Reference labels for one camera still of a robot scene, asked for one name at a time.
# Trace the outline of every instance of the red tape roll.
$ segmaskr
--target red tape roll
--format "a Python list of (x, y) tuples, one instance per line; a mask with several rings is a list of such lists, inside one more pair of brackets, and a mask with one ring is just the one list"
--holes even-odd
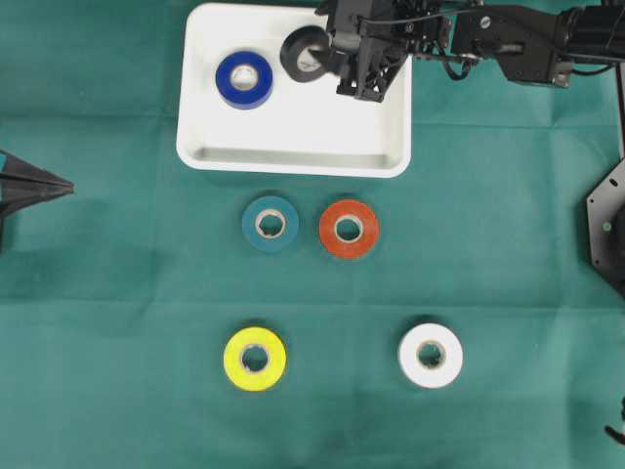
[[(337, 233), (339, 223), (351, 220), (358, 225), (356, 239), (344, 240)], [(319, 222), (321, 243), (330, 254), (339, 259), (354, 260), (362, 257), (375, 245), (380, 236), (380, 226), (375, 213), (362, 202), (353, 199), (339, 200), (330, 205)]]

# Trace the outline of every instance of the tape roll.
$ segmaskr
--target tape roll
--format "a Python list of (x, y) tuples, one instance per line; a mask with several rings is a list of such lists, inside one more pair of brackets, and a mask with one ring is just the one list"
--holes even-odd
[[(282, 224), (275, 234), (266, 233), (262, 223), (266, 217), (276, 217)], [(257, 249), (274, 253), (291, 244), (300, 229), (300, 217), (291, 203), (273, 195), (254, 200), (243, 212), (243, 235)]]
[(269, 63), (251, 51), (227, 56), (217, 67), (217, 89), (232, 107), (254, 109), (271, 95), (273, 72)]
[[(420, 354), (426, 346), (438, 349), (439, 359), (424, 364)], [(448, 328), (439, 324), (421, 324), (403, 336), (398, 350), (399, 365), (406, 377), (424, 388), (441, 388), (450, 384), (462, 369), (460, 341)]]
[(304, 26), (293, 31), (280, 49), (280, 62), (286, 73), (295, 81), (307, 83), (323, 76), (323, 65), (311, 51), (327, 51), (330, 37), (319, 26)]
[[(245, 353), (262, 349), (267, 363), (254, 371), (243, 362)], [(245, 391), (265, 391), (282, 377), (286, 367), (286, 349), (277, 335), (262, 327), (247, 327), (236, 332), (224, 349), (224, 371), (229, 380)]]
[[(359, 234), (355, 239), (339, 236), (339, 224), (352, 221)], [(339, 200), (330, 205), (319, 222), (319, 237), (328, 252), (339, 259), (355, 260), (369, 252), (380, 236), (380, 226), (373, 210), (353, 199)]]

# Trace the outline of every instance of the white tray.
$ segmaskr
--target white tray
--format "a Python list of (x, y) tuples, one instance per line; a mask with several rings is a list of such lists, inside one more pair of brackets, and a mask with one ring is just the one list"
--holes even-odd
[[(209, 3), (187, 20), (177, 151), (195, 169), (391, 178), (410, 161), (411, 74), (408, 61), (382, 104), (336, 94), (338, 78), (297, 83), (279, 51), (295, 29), (325, 18), (312, 9)], [(228, 54), (261, 54), (273, 69), (262, 106), (228, 106), (215, 71)]]

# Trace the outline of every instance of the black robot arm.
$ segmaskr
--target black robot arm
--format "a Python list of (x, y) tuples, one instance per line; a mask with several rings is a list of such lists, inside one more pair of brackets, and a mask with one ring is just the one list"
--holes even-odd
[[(328, 17), (330, 40), (312, 54), (339, 76), (339, 94), (366, 101), (384, 100), (409, 56), (441, 62), (454, 80), (494, 59), (511, 81), (566, 88), (572, 74), (625, 62), (622, 3), (550, 15), (481, 0), (325, 0), (316, 13)], [(575, 64), (601, 68), (582, 71)]]

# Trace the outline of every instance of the black object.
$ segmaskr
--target black object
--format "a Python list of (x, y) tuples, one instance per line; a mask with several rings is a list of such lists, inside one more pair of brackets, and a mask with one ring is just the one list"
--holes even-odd
[(330, 38), (322, 28), (304, 26), (285, 39), (280, 49), (280, 62), (291, 78), (307, 83), (326, 73), (329, 50)]
[(625, 296), (625, 162), (586, 198), (593, 267)]
[(0, 149), (0, 248), (4, 219), (25, 207), (74, 192), (74, 185)]
[[(625, 399), (623, 399), (623, 401), (621, 402), (622, 404), (622, 410), (621, 410), (621, 419), (623, 420), (623, 422), (625, 423)], [(612, 427), (610, 426), (605, 426), (605, 432), (613, 439), (615, 440), (617, 443), (619, 443), (620, 445), (625, 446), (625, 435), (622, 433), (617, 432), (616, 430), (614, 430)]]
[[(439, 61), (454, 80), (482, 59), (495, 59), (511, 81), (566, 88), (572, 74), (608, 71), (625, 62), (625, 5), (573, 8), (550, 15), (480, 0), (324, 0), (331, 37), (324, 67), (340, 77), (337, 92), (382, 102), (408, 56)], [(453, 44), (451, 21), (457, 16)], [(460, 64), (456, 71), (452, 64)], [(574, 64), (600, 64), (594, 71)]]

